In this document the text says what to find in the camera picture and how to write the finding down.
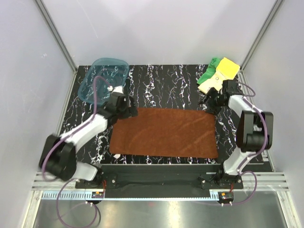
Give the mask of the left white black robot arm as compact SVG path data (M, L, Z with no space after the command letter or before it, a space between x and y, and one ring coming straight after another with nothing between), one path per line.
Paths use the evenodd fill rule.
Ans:
M48 181L46 173L63 181L85 180L92 188L98 188L103 181L99 169L92 164L77 161L78 151L96 135L106 131L118 120L138 115L134 99L128 95L122 85L111 86L110 95L101 107L97 106L96 83L102 76L93 80L94 110L83 123L61 135L51 134L47 137L39 167L43 179Z

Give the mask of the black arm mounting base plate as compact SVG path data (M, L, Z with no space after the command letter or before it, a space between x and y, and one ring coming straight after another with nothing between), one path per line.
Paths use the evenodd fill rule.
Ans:
M96 180L81 180L77 189L98 189L106 184L107 189L124 186L169 186L192 185L202 189L243 188L240 176L224 174L220 164L176 164L176 165L102 165Z

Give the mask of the brown towel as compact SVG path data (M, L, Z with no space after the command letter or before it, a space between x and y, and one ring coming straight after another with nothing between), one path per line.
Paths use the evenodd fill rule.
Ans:
M112 154L218 157L215 117L201 110L138 108L138 115L113 126Z

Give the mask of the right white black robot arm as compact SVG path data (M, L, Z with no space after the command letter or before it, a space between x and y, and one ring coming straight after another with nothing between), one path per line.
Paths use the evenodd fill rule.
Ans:
M205 97L199 104L207 106L208 114L217 115L222 107L228 107L239 117L236 131L236 149L226 159L215 175L216 184L227 188L242 175L243 168L264 150L268 150L273 142L274 115L263 111L251 103L248 98L256 95L246 95L240 91L241 83L235 80L224 80L222 87L208 88Z

